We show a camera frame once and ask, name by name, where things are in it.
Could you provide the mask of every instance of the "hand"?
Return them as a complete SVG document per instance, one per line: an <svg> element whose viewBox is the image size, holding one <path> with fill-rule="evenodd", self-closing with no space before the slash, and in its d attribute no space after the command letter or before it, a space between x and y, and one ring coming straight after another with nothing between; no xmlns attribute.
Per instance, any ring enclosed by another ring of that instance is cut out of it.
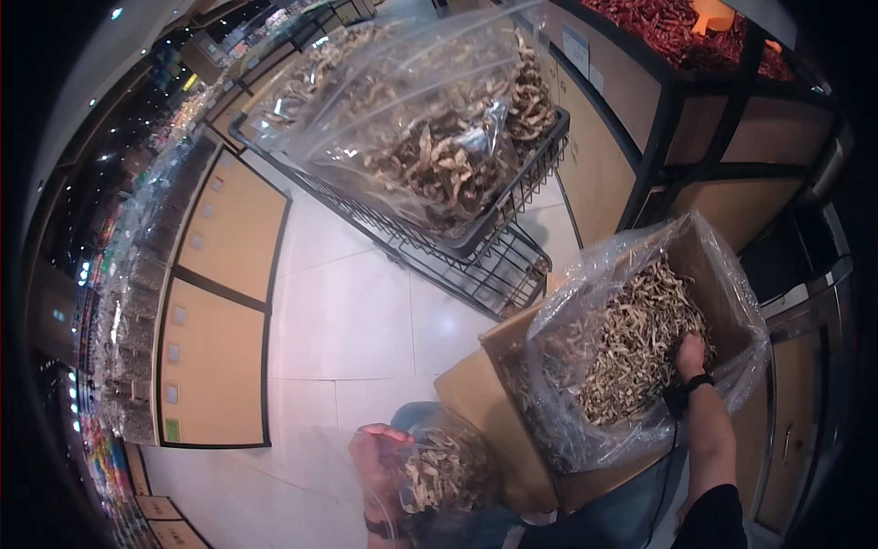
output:
<svg viewBox="0 0 878 549"><path fill-rule="evenodd" d="M683 383L704 373L704 342L700 336L688 333L677 351L677 370Z"/></svg>
<svg viewBox="0 0 878 549"><path fill-rule="evenodd" d="M348 444L351 460L363 481L366 517L372 522L402 515L399 486L405 481L399 449L414 437L383 423L364 425Z"/></svg>

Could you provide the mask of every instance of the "wire rack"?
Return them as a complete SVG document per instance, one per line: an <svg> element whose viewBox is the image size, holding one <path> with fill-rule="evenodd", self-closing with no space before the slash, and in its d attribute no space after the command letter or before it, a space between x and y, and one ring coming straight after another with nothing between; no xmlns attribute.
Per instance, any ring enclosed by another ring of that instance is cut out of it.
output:
<svg viewBox="0 0 878 549"><path fill-rule="evenodd" d="M245 113L232 121L229 133L368 236L390 261L417 272L479 312L502 320L530 306L545 291L551 259L515 223L515 216L533 202L534 194L541 191L550 171L558 166L569 127L569 115L562 113L565 116L559 125L563 125L551 133L500 195L493 206L491 225L483 228L484 235L473 241L465 256L449 253L436 239L358 202L285 162L282 156L263 150L240 131Z"/></svg>

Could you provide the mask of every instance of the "green label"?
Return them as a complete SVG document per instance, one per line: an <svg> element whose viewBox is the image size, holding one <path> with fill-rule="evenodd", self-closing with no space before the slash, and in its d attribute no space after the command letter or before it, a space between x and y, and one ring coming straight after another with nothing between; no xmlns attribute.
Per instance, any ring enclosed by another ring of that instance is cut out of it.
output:
<svg viewBox="0 0 878 549"><path fill-rule="evenodd" d="M176 419L165 420L165 441L180 442L180 422Z"/></svg>

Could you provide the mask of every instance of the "black sleeve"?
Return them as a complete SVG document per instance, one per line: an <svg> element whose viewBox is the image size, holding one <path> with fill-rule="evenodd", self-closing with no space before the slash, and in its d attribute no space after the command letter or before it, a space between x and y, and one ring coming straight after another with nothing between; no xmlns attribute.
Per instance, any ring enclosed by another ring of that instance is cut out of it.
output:
<svg viewBox="0 0 878 549"><path fill-rule="evenodd" d="M671 549L746 549L743 518L737 488L731 484L712 488L689 510Z"/></svg>

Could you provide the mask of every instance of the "pile of red chili peppers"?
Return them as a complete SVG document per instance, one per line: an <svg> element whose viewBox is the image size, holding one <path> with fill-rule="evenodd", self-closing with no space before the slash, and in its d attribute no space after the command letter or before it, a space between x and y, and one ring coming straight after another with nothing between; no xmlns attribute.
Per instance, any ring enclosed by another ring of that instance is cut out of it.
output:
<svg viewBox="0 0 878 549"><path fill-rule="evenodd" d="M587 8L637 36L680 70L725 71L738 66L747 20L740 15L726 32L692 32L698 13L689 0L580 0ZM766 47L759 73L775 80L793 80L780 54Z"/></svg>

